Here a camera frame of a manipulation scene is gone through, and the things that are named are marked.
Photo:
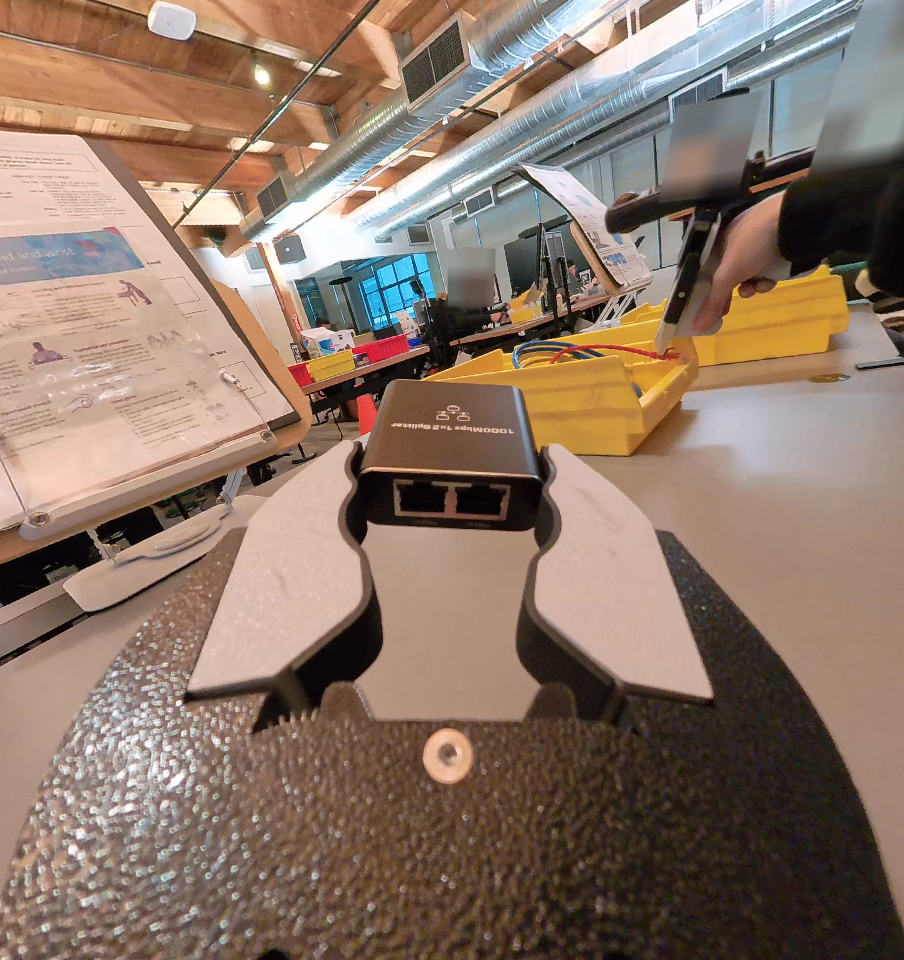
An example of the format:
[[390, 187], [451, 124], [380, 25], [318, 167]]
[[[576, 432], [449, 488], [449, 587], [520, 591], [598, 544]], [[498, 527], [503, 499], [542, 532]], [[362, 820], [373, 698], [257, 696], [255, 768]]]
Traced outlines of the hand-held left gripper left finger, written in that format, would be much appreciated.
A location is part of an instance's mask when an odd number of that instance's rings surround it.
[[291, 476], [248, 522], [187, 688], [191, 700], [264, 692], [320, 700], [383, 648], [362, 542], [357, 470], [343, 441]]

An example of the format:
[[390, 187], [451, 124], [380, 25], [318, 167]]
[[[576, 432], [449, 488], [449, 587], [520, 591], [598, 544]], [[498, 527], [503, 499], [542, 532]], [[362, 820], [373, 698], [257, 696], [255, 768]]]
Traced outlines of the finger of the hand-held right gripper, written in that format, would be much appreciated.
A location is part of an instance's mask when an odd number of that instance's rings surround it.
[[705, 217], [692, 216], [683, 234], [673, 287], [666, 299], [654, 337], [654, 348], [657, 354], [666, 354], [674, 338], [675, 330], [694, 292], [704, 249]]
[[680, 267], [685, 271], [686, 260], [698, 257], [698, 267], [690, 282], [680, 320], [680, 336], [693, 336], [694, 320], [711, 292], [715, 273], [723, 253], [723, 215], [721, 213], [694, 213], [683, 235]]

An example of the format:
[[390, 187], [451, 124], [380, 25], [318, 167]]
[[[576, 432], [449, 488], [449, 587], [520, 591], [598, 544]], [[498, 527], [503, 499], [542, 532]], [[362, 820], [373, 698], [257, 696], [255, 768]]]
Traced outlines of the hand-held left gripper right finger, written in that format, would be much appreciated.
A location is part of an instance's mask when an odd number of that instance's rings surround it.
[[657, 534], [619, 489], [565, 447], [541, 452], [544, 484], [517, 654], [576, 703], [628, 694], [709, 703], [713, 689]]

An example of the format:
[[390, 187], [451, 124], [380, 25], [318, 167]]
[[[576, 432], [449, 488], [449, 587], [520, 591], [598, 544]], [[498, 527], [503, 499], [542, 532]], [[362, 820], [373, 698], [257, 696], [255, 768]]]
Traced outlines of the yellow plastic bin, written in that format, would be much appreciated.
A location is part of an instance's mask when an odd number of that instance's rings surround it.
[[681, 340], [667, 359], [608, 351], [601, 358], [519, 369], [509, 354], [494, 350], [429, 381], [517, 387], [538, 446], [561, 444], [579, 456], [628, 456], [680, 404], [697, 376], [695, 346]]

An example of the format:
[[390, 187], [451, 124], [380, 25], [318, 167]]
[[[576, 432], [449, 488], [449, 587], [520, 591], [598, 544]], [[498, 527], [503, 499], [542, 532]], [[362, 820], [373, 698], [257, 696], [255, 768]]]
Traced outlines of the black network splitter box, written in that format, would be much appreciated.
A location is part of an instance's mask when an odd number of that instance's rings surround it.
[[365, 519], [530, 530], [543, 468], [518, 388], [396, 380], [356, 469]]

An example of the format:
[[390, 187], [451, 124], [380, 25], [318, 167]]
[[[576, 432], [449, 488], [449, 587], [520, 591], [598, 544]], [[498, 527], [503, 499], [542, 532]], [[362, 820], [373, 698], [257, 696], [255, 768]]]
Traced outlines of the person's right forearm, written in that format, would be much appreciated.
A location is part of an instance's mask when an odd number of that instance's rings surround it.
[[904, 166], [794, 181], [784, 191], [777, 243], [796, 272], [841, 252], [856, 255], [875, 287], [904, 298]]

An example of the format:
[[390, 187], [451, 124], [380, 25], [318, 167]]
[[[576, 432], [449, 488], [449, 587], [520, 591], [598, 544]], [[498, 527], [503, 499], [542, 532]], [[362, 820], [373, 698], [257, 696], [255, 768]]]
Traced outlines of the grey desk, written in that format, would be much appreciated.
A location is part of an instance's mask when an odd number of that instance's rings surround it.
[[[904, 367], [867, 308], [816, 356], [706, 369], [627, 458], [591, 458], [673, 533], [793, 672], [866, 806], [904, 923]], [[817, 385], [813, 375], [849, 374]], [[373, 712], [519, 716], [530, 533], [372, 527]]]

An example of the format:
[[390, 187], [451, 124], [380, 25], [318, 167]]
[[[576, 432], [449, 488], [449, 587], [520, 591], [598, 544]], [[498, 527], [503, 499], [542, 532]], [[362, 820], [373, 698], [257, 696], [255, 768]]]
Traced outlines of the person's right hand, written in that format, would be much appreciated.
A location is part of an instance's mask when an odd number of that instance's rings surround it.
[[749, 299], [770, 292], [791, 274], [778, 246], [785, 192], [763, 199], [739, 214], [722, 234], [720, 258], [710, 289], [691, 324], [694, 336], [711, 335], [722, 326], [734, 294]]

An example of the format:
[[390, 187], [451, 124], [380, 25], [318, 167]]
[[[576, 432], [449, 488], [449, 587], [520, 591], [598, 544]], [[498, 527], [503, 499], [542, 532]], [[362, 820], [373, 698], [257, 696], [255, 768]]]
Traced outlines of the stacked yellow bins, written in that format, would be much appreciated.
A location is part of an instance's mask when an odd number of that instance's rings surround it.
[[693, 339], [702, 368], [824, 354], [848, 329], [842, 279], [825, 267], [779, 283], [770, 293], [734, 294], [720, 331]]

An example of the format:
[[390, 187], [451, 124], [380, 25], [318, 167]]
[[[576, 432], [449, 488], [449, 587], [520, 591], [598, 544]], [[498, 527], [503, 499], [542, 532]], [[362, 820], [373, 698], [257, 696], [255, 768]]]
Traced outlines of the white stand base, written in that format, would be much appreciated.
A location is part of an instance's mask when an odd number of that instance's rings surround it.
[[75, 573], [65, 593], [87, 613], [116, 606], [199, 561], [229, 532], [242, 529], [262, 500], [239, 496], [245, 468], [230, 472], [220, 502], [162, 534]]

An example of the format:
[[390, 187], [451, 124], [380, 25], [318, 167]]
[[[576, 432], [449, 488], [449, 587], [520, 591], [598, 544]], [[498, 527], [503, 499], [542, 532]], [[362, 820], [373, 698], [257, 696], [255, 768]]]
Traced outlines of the page holder ledge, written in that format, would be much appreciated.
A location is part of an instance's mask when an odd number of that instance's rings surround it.
[[275, 447], [265, 381], [238, 362], [142, 385], [49, 393], [0, 414], [0, 532], [92, 520]]

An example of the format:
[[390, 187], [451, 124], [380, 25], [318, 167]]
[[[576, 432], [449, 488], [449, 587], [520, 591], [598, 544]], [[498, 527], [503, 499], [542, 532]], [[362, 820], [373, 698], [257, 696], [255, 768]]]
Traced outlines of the white ceiling access point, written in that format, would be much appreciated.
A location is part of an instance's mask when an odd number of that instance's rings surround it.
[[147, 29], [156, 36], [173, 42], [189, 41], [197, 27], [194, 10], [170, 1], [155, 1], [146, 15]]

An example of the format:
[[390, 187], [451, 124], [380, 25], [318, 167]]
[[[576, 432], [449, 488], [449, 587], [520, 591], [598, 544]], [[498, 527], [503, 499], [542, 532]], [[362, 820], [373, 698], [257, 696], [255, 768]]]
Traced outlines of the silver ventilation duct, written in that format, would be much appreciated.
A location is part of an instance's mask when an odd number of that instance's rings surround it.
[[695, 3], [688, 2], [409, 174], [347, 221], [376, 237], [394, 234], [503, 180], [517, 164], [559, 152], [762, 43], [852, 7], [854, 2], [740, 2], [699, 22]]
[[292, 228], [346, 186], [363, 179], [452, 111], [533, 54], [570, 33], [601, 2], [506, 1], [478, 16], [459, 10], [400, 62], [402, 86], [374, 106], [301, 174], [282, 173], [263, 188], [241, 223], [247, 242]]

